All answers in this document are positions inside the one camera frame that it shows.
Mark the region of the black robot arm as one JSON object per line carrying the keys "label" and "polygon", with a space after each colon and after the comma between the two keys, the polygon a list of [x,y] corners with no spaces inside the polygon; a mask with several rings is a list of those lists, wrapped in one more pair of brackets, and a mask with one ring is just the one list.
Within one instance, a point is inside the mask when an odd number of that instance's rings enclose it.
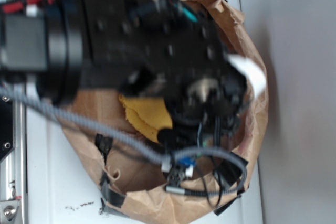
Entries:
{"label": "black robot arm", "polygon": [[1,79],[67,104],[79,89],[163,98],[169,150],[220,144],[239,128],[246,78],[212,19],[182,0],[13,0],[1,4]]}

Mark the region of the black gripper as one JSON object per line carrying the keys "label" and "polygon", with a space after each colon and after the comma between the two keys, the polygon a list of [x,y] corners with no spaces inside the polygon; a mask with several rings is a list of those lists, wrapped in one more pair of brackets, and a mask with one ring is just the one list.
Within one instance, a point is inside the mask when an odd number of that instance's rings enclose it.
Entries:
{"label": "black gripper", "polygon": [[182,0],[81,0],[80,86],[162,98],[172,126],[158,140],[169,150],[220,146],[245,105],[247,80],[230,62],[213,20]]}

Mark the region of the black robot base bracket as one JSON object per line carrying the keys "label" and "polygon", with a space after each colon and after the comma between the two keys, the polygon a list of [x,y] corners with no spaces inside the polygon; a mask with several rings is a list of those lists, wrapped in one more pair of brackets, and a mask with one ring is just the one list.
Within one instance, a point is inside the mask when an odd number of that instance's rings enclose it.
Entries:
{"label": "black robot base bracket", "polygon": [[1,98],[1,163],[15,149],[15,115],[13,101],[9,97]]}

